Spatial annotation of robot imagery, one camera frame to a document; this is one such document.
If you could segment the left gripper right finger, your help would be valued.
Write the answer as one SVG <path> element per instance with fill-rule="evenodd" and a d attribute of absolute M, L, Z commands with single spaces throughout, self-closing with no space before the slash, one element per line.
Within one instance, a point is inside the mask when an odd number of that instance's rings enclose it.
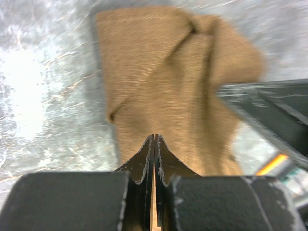
<path fill-rule="evenodd" d="M 303 231 L 288 189 L 269 176 L 202 177 L 154 143 L 156 210 L 164 231 Z"/>

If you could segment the brown cloth napkin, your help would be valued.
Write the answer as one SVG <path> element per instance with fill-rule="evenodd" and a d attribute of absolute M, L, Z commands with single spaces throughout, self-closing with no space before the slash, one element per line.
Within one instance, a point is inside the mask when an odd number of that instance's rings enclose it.
<path fill-rule="evenodd" d="M 241 175 L 231 150 L 239 120 L 216 91 L 258 80 L 264 65 L 254 45 L 218 16 L 167 6 L 103 11 L 96 23 L 121 163 L 157 133 L 196 173 Z"/>

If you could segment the orange plastic fork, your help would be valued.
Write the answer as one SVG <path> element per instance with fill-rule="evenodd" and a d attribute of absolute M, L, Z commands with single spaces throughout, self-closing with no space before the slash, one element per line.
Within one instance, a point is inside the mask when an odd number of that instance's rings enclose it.
<path fill-rule="evenodd" d="M 257 173 L 257 176 L 262 176 L 268 174 L 270 171 L 272 171 L 274 168 L 279 166 L 281 163 L 283 163 L 286 159 L 288 159 L 288 156 L 280 153 L 276 155 L 273 159 L 271 159 L 267 164 L 265 164 Z"/>

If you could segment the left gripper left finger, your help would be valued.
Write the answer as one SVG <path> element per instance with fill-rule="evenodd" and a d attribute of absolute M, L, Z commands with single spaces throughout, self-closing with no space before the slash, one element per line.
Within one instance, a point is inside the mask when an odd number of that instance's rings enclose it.
<path fill-rule="evenodd" d="M 149 231 L 154 137 L 112 172 L 22 176 L 0 213 L 3 231 Z"/>

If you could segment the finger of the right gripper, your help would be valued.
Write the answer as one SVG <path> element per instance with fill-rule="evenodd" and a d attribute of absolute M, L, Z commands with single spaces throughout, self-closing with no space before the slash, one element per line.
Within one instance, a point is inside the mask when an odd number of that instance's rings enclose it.
<path fill-rule="evenodd" d="M 307 79 L 226 84 L 217 96 L 296 165 L 307 166 Z"/>

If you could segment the spoon with green handle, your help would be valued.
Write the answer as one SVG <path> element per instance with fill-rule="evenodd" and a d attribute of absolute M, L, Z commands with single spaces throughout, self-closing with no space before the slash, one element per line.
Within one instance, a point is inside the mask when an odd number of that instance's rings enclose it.
<path fill-rule="evenodd" d="M 281 178 L 283 184 L 289 189 L 297 207 L 308 203 L 308 172 L 295 167 L 286 176 Z"/>

